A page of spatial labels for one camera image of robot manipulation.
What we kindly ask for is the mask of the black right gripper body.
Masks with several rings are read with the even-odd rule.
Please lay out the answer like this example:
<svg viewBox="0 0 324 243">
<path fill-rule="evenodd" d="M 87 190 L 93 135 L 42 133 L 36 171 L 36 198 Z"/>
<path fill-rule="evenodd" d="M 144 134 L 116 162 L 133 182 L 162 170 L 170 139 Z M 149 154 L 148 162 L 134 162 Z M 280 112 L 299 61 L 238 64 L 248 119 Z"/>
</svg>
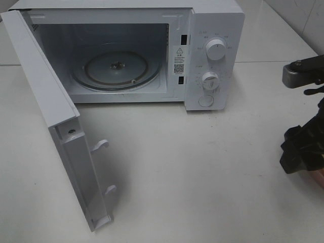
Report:
<svg viewBox="0 0 324 243">
<path fill-rule="evenodd" d="M 318 103 L 318 113 L 306 123 L 299 138 L 299 152 L 302 156 L 323 154 L 323 99 Z"/>
</svg>

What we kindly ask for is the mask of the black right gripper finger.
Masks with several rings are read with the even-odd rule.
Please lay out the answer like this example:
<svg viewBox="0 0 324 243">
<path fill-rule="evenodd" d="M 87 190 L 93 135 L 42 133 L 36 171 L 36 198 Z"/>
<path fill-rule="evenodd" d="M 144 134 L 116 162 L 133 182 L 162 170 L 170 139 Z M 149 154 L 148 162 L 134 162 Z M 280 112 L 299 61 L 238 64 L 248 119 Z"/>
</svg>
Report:
<svg viewBox="0 0 324 243">
<path fill-rule="evenodd" d="M 281 145 L 284 152 L 311 152 L 311 126 L 296 126 L 289 128 L 285 134 L 285 141 Z"/>
<path fill-rule="evenodd" d="M 286 174 L 323 169 L 323 156 L 321 154 L 300 152 L 293 148 L 284 148 L 279 162 Z"/>
</svg>

